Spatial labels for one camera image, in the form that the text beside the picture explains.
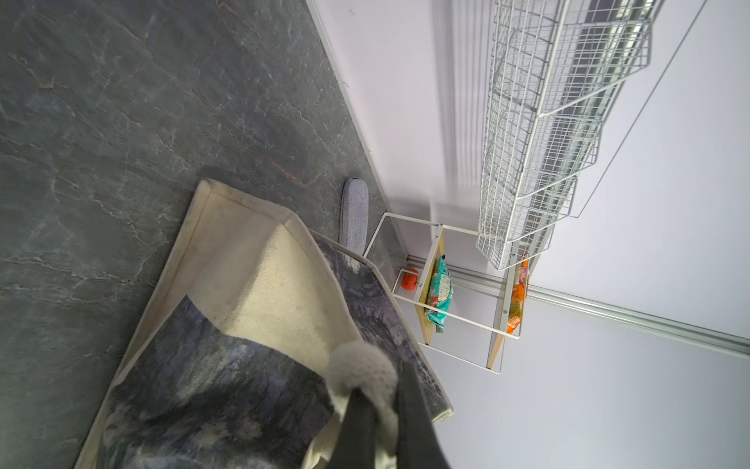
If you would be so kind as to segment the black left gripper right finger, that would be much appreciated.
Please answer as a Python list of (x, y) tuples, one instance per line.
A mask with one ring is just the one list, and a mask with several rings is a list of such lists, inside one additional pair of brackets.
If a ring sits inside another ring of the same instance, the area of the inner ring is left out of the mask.
[(422, 391), (417, 369), (408, 362), (398, 366), (396, 389), (398, 412), (398, 469), (449, 469), (439, 445), (431, 414)]

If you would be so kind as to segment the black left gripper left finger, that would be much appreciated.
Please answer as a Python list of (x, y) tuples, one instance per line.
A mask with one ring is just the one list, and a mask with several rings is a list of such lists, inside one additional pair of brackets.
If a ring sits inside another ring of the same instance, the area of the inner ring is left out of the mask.
[(328, 469), (375, 468), (376, 410), (359, 389), (348, 402)]

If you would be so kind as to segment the cream canvas grocery bag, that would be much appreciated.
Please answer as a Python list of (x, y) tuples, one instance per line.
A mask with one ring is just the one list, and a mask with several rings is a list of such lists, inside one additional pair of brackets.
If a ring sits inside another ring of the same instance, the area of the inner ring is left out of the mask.
[(372, 262), (203, 180), (76, 464), (322, 468), (344, 413), (325, 371), (356, 341), (412, 363), (431, 418), (452, 416)]

